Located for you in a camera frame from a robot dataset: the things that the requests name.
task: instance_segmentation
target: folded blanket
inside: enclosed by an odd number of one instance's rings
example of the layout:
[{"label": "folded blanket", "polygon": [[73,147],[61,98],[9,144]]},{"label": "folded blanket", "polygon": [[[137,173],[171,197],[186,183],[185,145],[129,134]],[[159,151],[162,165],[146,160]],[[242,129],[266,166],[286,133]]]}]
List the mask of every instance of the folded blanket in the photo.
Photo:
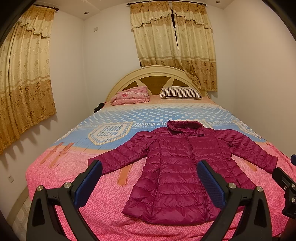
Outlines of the folded blanket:
[{"label": "folded blanket", "polygon": [[117,92],[117,94],[111,98],[110,102],[112,105],[120,105],[143,103],[149,100],[150,96],[147,91],[147,86],[140,86]]}]

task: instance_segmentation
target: puffer jacket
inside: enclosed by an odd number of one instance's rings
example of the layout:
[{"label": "puffer jacket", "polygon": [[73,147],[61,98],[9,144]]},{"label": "puffer jacket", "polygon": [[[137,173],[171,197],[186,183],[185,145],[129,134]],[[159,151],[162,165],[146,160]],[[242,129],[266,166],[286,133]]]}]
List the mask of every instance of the puffer jacket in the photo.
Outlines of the puffer jacket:
[{"label": "puffer jacket", "polygon": [[220,212],[198,178],[199,161],[206,160],[228,183],[255,188],[231,154],[268,173],[276,168],[277,157],[242,133],[204,128],[196,121],[169,121],[167,127],[138,132],[88,163],[100,160],[107,174],[147,157],[122,213],[153,224],[196,225],[215,220]]}]

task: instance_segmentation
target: bedspread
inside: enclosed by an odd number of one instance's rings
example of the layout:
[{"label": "bedspread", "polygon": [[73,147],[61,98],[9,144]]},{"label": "bedspread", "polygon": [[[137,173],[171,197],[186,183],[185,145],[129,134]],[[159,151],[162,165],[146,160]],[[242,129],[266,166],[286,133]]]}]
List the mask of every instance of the bedspread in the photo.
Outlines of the bedspread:
[{"label": "bedspread", "polygon": [[[38,185],[56,188],[73,181],[86,170],[89,158],[118,147],[139,131],[152,131],[166,126],[168,120],[195,120],[207,128],[237,130],[267,153],[277,156],[277,166],[296,180],[296,168],[285,155],[222,107],[202,102],[146,103],[104,107],[57,140],[26,172],[30,197],[33,197]],[[272,180],[271,174],[239,157],[232,158],[255,185],[264,188],[273,235],[280,234],[288,219],[281,213],[285,202],[284,191]],[[195,226],[162,226],[148,224],[121,213],[144,165],[145,159],[132,164],[125,185],[118,184],[120,170],[101,177],[86,206],[80,208],[95,235],[101,241],[200,240],[211,222]],[[60,207],[57,207],[57,213],[67,237],[75,240]],[[225,239],[231,238],[240,216],[241,213],[236,215]]]}]

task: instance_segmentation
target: zipper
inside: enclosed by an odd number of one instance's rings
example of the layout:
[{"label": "zipper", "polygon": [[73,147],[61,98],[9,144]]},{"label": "zipper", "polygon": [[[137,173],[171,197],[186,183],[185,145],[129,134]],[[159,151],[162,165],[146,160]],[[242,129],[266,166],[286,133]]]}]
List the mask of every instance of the zipper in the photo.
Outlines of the zipper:
[{"label": "zipper", "polygon": [[[192,148],[191,142],[190,142],[189,138],[185,135],[185,133],[183,133],[183,135],[185,136],[186,140],[189,143],[189,147],[190,147],[190,150],[191,150],[192,160],[193,160],[194,165],[195,165],[194,153],[193,153],[193,148]],[[200,181],[199,178],[198,178],[198,180],[200,182],[200,188],[202,190],[202,196],[203,196],[203,199],[204,199],[204,205],[205,205],[205,222],[207,222],[209,220],[209,209],[207,207],[207,196],[205,194],[205,188],[204,188],[204,186],[201,184],[201,181]]]}]

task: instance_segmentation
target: curtain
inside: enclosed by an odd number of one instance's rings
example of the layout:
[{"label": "curtain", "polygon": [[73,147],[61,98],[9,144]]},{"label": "curtain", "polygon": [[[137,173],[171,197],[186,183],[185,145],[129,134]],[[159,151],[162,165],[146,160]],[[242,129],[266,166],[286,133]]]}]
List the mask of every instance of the curtain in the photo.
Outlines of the curtain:
[{"label": "curtain", "polygon": [[31,6],[0,48],[0,153],[56,114],[49,75],[54,10]]},{"label": "curtain", "polygon": [[204,5],[172,2],[184,72],[198,88],[217,91],[212,26]]},{"label": "curtain", "polygon": [[182,69],[171,14],[167,1],[131,5],[131,28],[142,66]]}]

